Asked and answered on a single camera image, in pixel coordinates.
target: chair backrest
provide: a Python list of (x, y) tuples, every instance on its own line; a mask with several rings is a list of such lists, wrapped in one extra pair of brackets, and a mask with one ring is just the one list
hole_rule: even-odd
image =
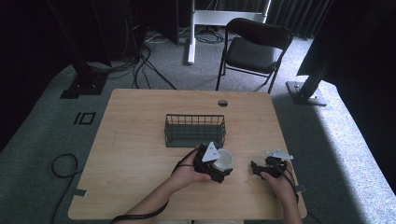
[(236, 33), (249, 42), (282, 50), (286, 50), (293, 40), (292, 32), (286, 27), (244, 18), (236, 18), (228, 22), (226, 35), (228, 32)]

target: human hand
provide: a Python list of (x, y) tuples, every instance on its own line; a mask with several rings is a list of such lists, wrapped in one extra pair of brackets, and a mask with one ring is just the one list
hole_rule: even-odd
[[(293, 177), (291, 176), (293, 168), (288, 161), (286, 161), (286, 169), (289, 170), (289, 172), (286, 171), (285, 175), (289, 178), (289, 180), (293, 181)], [(261, 175), (262, 178), (264, 178), (271, 186), (276, 197), (280, 200), (282, 204), (285, 205), (296, 203), (294, 190), (285, 176), (282, 175), (279, 178), (274, 178), (265, 172), (261, 172)]]
[(197, 173), (194, 170), (193, 161), (197, 151), (190, 154), (168, 178), (169, 184), (174, 191), (184, 189), (196, 181), (211, 180), (210, 175)]

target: black wire basket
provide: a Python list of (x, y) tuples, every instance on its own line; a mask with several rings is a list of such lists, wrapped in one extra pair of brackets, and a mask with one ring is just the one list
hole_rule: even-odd
[(216, 148), (220, 148), (224, 145), (225, 133), (222, 115), (166, 115), (167, 147), (196, 147), (213, 142)]

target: black chair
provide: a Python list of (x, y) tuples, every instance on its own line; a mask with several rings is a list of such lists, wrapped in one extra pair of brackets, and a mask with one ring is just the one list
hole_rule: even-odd
[[(235, 37), (228, 48), (229, 33)], [(225, 29), (224, 50), (221, 56), (218, 83), (226, 69), (266, 77), (263, 86), (272, 78), (268, 93), (274, 85), (283, 55), (289, 48), (293, 34), (285, 27), (243, 18), (231, 20)]]

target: white cup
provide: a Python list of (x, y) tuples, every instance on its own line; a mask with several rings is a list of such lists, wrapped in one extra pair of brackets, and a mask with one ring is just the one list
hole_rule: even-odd
[(220, 158), (213, 163), (214, 167), (222, 172), (231, 169), (233, 166), (233, 155), (231, 152), (220, 148), (218, 153), (220, 154)]

